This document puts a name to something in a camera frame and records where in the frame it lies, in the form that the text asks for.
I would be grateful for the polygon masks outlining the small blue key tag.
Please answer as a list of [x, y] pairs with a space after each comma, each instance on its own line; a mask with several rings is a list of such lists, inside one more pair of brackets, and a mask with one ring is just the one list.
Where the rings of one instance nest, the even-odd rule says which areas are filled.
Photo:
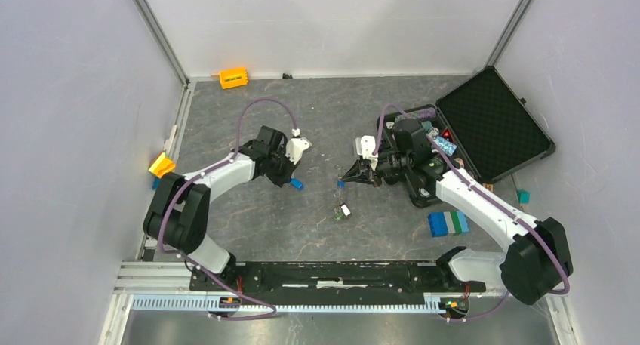
[[292, 185], [297, 190], [304, 190], [304, 185], [298, 179], [291, 178], [290, 185]]

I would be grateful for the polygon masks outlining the black key tag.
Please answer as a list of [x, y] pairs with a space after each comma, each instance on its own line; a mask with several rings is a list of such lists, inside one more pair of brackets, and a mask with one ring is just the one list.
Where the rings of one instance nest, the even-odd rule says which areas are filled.
[[347, 207], [346, 204], [342, 204], [340, 207], [340, 213], [343, 217], [349, 217], [351, 215], [351, 211], [349, 210], [349, 208]]

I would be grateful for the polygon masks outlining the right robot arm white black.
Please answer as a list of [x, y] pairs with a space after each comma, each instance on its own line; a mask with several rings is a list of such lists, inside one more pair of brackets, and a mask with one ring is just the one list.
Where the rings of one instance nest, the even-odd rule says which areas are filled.
[[357, 137], [353, 146], [357, 160], [344, 182], [379, 186], [384, 178], [403, 173], [418, 185], [419, 199], [436, 198], [456, 208], [499, 245], [499, 251], [447, 253], [435, 271], [441, 288], [454, 291], [464, 282], [481, 283], [527, 305], [569, 293], [574, 269], [562, 224], [526, 214], [486, 189], [421, 122], [407, 117], [392, 128], [382, 122], [375, 135]]

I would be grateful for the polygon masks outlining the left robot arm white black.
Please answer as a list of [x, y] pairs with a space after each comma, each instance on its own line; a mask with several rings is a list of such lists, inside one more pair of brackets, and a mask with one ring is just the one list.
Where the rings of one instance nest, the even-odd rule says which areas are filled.
[[295, 129], [294, 136], [263, 126], [255, 139], [224, 159], [188, 174], [165, 174], [155, 191], [143, 231], [158, 242], [185, 254], [209, 270], [208, 280], [219, 290], [237, 280], [235, 257], [207, 234], [211, 203], [242, 183], [266, 177], [276, 186], [292, 181], [311, 143]]

